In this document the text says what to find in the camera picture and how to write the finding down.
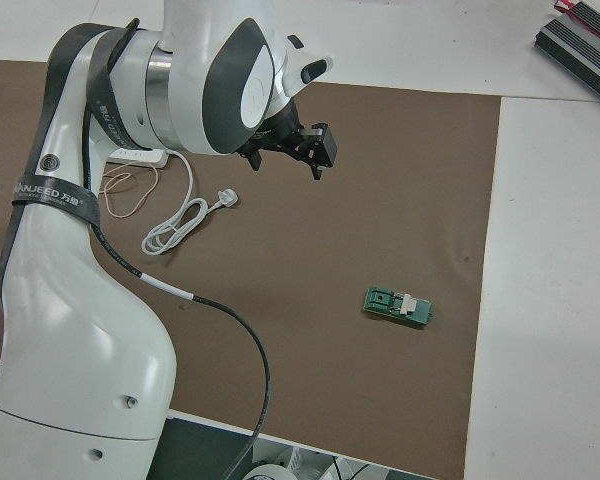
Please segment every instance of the black wire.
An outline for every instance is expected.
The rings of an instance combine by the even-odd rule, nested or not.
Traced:
[[[265,352],[264,346],[262,345],[260,338],[258,338],[258,335],[256,334],[255,330],[251,327],[251,325],[249,325],[249,323],[245,319],[238,315],[238,313],[236,313],[229,307],[222,305],[221,303],[214,302],[213,300],[209,300],[207,298],[198,297],[197,295],[194,295],[193,301],[218,309],[236,319],[245,328],[245,330],[249,332],[249,335],[251,335],[251,338],[253,338],[253,341],[256,343],[258,350],[260,351],[260,356],[262,357],[262,366],[264,367],[265,375],[265,390],[264,400],[262,402],[262,410],[260,411],[260,418],[258,419],[256,428],[253,430],[253,434],[251,435],[251,437],[249,437],[249,440],[247,440],[247,443],[245,443],[244,447],[242,447],[242,450],[236,456],[235,460],[233,461],[233,464],[229,468],[227,468],[222,474],[222,480],[229,480],[231,474],[236,470],[236,468],[238,468],[244,457],[247,455],[247,453],[249,453],[251,447],[253,447],[253,444],[255,443],[256,439],[258,438],[258,435],[264,427],[264,421],[266,420],[267,413],[269,411],[269,401],[271,400],[271,370],[269,369],[269,360],[267,359],[267,353]]]
[[[91,112],[89,110],[89,106],[85,107],[84,116],[82,119],[82,177],[83,177],[83,186],[84,188],[91,189],[91,159],[89,155],[89,127],[91,124]],[[142,272],[127,262],[122,255],[115,251],[115,249],[111,246],[111,244],[107,241],[107,238],[104,236],[104,233],[97,225],[91,225],[91,229],[95,234],[96,238],[100,242],[100,244],[104,247],[111,257],[118,262],[125,270],[129,271],[133,275],[140,277],[142,276]],[[262,432],[262,428],[264,427],[264,422],[267,418],[267,414],[269,412],[269,402],[271,400],[271,370],[269,368],[269,360],[267,358],[267,352],[258,337],[258,334],[255,330],[249,325],[249,323],[244,320],[237,312],[230,309],[229,307],[222,305],[221,303],[214,302],[213,300],[209,300],[207,298],[198,297],[197,295],[193,296],[192,299],[194,302],[201,303],[203,305],[207,305],[209,307],[213,307],[217,310],[220,310],[231,317],[242,325],[245,330],[251,335],[253,341],[258,347],[258,351],[260,352],[260,356],[262,358],[262,366],[264,367],[265,374],[265,390],[264,390],[264,400],[262,402],[262,410],[260,411],[260,418],[258,419],[258,423],[253,430],[253,433],[249,437],[249,440],[244,445],[242,450],[238,453],[233,463],[225,470],[222,475],[222,480],[229,480],[229,477],[233,472],[238,468],[244,457],[247,456],[251,447],[258,438],[260,432]]]
[[[340,467],[338,467],[338,462],[336,462],[336,457],[331,455],[331,460],[333,461],[333,464],[336,467],[336,472],[338,472],[338,480],[342,480],[342,474],[340,473]]]
[[[360,470],[358,470],[356,473],[353,474],[353,477],[351,477],[349,480],[353,480],[354,478],[356,478],[358,476],[358,474],[364,470],[365,468],[367,468],[369,466],[369,464],[366,464],[364,467],[361,467]]]

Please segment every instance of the brown mat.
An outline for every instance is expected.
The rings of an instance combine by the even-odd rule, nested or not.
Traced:
[[[44,66],[0,62],[0,246],[11,186],[36,128]],[[318,84],[298,98],[306,124],[339,145],[320,182],[269,155],[259,173],[237,156],[191,156],[196,195],[232,187],[173,253],[148,258],[146,231],[186,189],[177,159],[126,220],[104,215],[111,243],[151,275],[224,302],[267,348],[274,396],[266,432],[440,479],[463,476],[500,99]],[[147,185],[151,173],[138,175]],[[130,208],[139,189],[114,197]],[[108,271],[163,319],[178,355],[172,407],[251,427],[259,412],[257,350],[237,324]],[[433,302],[424,330],[361,310],[370,286]],[[0,343],[2,319],[0,313]]]

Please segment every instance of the velcro strap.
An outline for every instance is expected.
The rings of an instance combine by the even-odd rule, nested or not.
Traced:
[[[120,148],[148,150],[138,145],[124,127],[109,74],[137,30],[137,20],[127,28],[109,30],[100,37],[91,55],[87,77],[87,104],[107,136]]]
[[[91,190],[61,178],[23,175],[13,189],[12,203],[50,205],[92,225],[100,225],[98,198]]]

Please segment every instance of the white robotic arm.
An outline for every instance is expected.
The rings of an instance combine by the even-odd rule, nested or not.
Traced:
[[[58,43],[1,259],[0,480],[146,477],[175,354],[91,252],[106,159],[119,146],[167,147],[239,152],[257,169],[264,148],[319,178],[333,138],[325,124],[305,130],[291,97],[330,60],[299,68],[296,47],[264,0],[165,0],[162,33],[87,24]]]

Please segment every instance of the green electronic module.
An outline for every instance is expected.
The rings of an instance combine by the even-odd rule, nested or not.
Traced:
[[[367,290],[364,309],[420,326],[429,323],[429,317],[432,315],[430,301],[379,287]]]

